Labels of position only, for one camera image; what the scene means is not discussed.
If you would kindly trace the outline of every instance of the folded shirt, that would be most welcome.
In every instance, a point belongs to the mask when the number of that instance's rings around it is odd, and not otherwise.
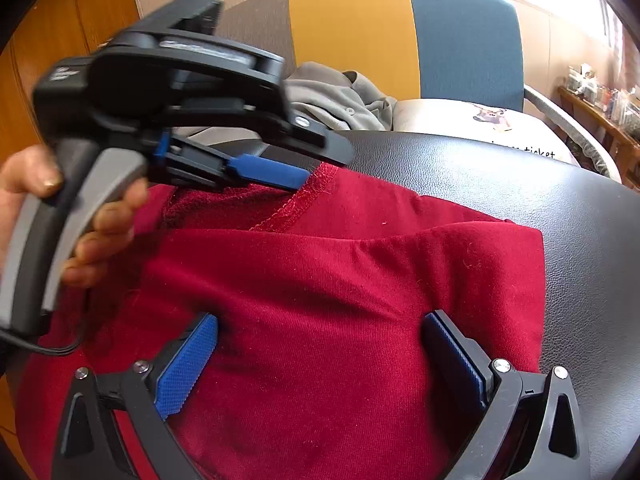
[[[537,371],[537,230],[327,164],[293,195],[151,195],[133,245],[92,294],[81,349],[26,368],[17,430],[38,478],[50,476],[74,370],[153,358],[203,310],[218,316],[218,347],[168,423],[210,479],[436,478],[473,421],[420,343],[434,309],[489,357]],[[41,344],[72,338],[77,296]]]

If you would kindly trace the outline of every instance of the black leather surface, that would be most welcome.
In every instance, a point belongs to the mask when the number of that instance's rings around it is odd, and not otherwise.
[[[546,315],[541,368],[574,381],[593,479],[610,479],[640,434],[640,196],[590,171],[484,142],[348,132],[351,168],[540,229]],[[315,166],[268,148],[263,156]]]

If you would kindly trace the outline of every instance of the wooden cabinet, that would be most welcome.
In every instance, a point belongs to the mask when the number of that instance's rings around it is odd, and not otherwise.
[[[40,142],[31,91],[63,57],[84,56],[138,18],[135,0],[37,0],[0,54],[0,163]]]

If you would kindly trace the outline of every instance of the wooden shelf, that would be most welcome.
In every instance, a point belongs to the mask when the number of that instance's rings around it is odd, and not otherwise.
[[[558,94],[560,95],[562,108],[564,108],[564,111],[569,115],[575,118],[575,109],[578,108],[590,118],[594,119],[598,126],[602,126],[604,128],[607,133],[604,141],[604,147],[606,150],[611,149],[613,139],[618,141],[619,146],[616,155],[614,156],[614,161],[618,171],[620,172],[622,184],[634,189],[640,188],[636,182],[637,179],[635,175],[633,178],[631,177],[631,175],[633,175],[634,166],[640,160],[640,142],[631,137],[620,126],[607,119],[603,112],[597,110],[578,96],[572,94],[563,86],[558,87]]]

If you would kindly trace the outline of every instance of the black cable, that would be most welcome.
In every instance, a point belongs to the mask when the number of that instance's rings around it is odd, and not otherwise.
[[[89,290],[84,293],[84,314],[89,307],[90,303],[90,294]],[[4,329],[0,328],[0,340],[18,347],[22,350],[26,350],[27,352],[33,352],[35,354],[46,355],[49,357],[64,357],[69,354],[72,354],[82,343],[84,339],[84,328],[85,328],[86,320],[83,317],[80,323],[80,327],[78,329],[78,336],[76,336],[76,340],[68,346],[63,346],[60,348],[47,348],[46,346],[41,346],[36,343],[30,343],[29,341],[25,341],[21,337],[18,337],[10,332],[7,332]]]

